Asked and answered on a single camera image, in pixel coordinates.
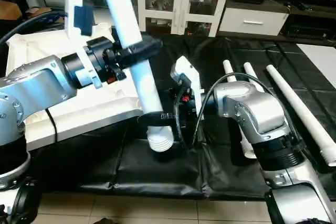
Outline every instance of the white bracket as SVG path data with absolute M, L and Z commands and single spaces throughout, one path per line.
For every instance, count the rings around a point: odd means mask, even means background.
M 66 0 L 65 1 L 65 12 L 67 16 L 65 17 L 65 32 L 73 44 L 76 54 L 80 61 L 82 62 L 88 77 L 90 78 L 92 84 L 96 89 L 102 87 L 102 83 L 99 79 L 98 73 L 93 67 L 88 55 L 86 54 L 83 46 L 80 43 L 81 30 L 74 26 L 75 21 L 75 6 L 83 6 L 83 0 Z
M 185 74 L 185 76 L 187 76 L 188 79 L 191 81 L 191 89 L 194 93 L 196 114 L 198 116 L 199 111 L 202 107 L 201 94 L 204 92 L 204 90 L 201 89 L 201 81 L 199 79 L 200 74 L 184 56 L 179 57 L 176 63 L 173 65 L 171 77 L 173 78 L 173 80 L 178 82 L 180 80 L 181 74 Z

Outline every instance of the white cabinet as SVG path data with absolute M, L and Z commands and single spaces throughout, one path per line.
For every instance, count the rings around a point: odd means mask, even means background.
M 276 36 L 287 17 L 287 13 L 226 8 L 219 30 Z
M 141 31 L 216 35 L 226 0 L 138 0 Z

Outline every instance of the floor tile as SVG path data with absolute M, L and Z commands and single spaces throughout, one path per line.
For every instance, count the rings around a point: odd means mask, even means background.
M 38 214 L 33 224 L 88 224 L 88 216 L 70 215 L 40 215 Z
M 199 224 L 271 224 L 272 222 L 230 221 L 230 220 L 200 220 Z
M 91 216 L 89 224 L 101 220 L 102 217 Z M 197 220 L 177 220 L 177 219 L 140 219 L 140 218 L 114 218 L 110 217 L 118 224 L 198 224 Z
M 197 220 L 197 208 L 194 200 L 97 196 L 91 215 Z
M 90 216 L 94 200 L 94 195 L 87 194 L 43 194 L 38 213 Z
M 199 220 L 270 221 L 265 202 L 200 200 Z

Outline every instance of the black cloth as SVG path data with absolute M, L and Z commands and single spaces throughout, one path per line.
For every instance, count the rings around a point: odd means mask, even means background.
M 295 44 L 167 35 L 163 49 L 150 60 L 164 109 L 172 112 L 167 89 L 173 63 L 186 56 L 199 71 L 202 88 L 224 75 L 223 60 L 244 72 L 249 61 L 258 78 L 283 101 L 311 154 L 329 197 L 336 200 L 335 169 L 326 166 L 319 149 L 293 109 L 267 74 L 273 64 L 302 98 L 330 136 L 336 140 L 336 90 Z M 88 132 L 57 145 L 34 151 L 30 174 L 46 189 L 90 191 L 100 194 L 157 196 L 192 199 L 262 200 L 269 189 L 257 161 L 246 159 L 240 146 L 239 127 L 232 119 L 208 115 L 197 148 L 153 152 L 136 119 Z M 184 131 L 191 140 L 193 124 Z

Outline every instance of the drawer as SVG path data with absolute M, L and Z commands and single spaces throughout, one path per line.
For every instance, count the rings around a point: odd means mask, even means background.
M 226 8 L 220 31 L 236 33 L 278 35 L 288 14 Z

